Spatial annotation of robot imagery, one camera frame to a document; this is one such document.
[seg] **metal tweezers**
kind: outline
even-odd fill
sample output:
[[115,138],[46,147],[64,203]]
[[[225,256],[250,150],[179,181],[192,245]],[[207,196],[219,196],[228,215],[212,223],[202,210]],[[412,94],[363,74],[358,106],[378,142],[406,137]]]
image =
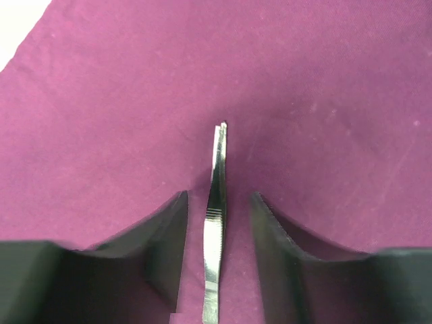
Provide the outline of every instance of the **metal tweezers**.
[[226,150],[227,124],[223,122],[215,128],[211,186],[204,222],[205,298],[202,310],[204,324],[219,322],[219,276],[227,215]]

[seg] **tweezers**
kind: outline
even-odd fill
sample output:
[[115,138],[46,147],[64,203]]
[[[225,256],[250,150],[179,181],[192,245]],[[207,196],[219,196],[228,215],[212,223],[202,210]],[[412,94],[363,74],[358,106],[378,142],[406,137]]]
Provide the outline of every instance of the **tweezers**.
[[227,215],[226,150],[227,124],[223,122],[215,128],[210,194],[204,221],[205,297],[202,310],[204,324],[219,322],[219,276]]

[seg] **white background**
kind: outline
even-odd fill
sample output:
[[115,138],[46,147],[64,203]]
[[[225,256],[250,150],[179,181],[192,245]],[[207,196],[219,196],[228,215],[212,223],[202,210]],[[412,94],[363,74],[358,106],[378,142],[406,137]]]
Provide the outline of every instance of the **white background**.
[[0,0],[0,71],[41,18],[51,0]]

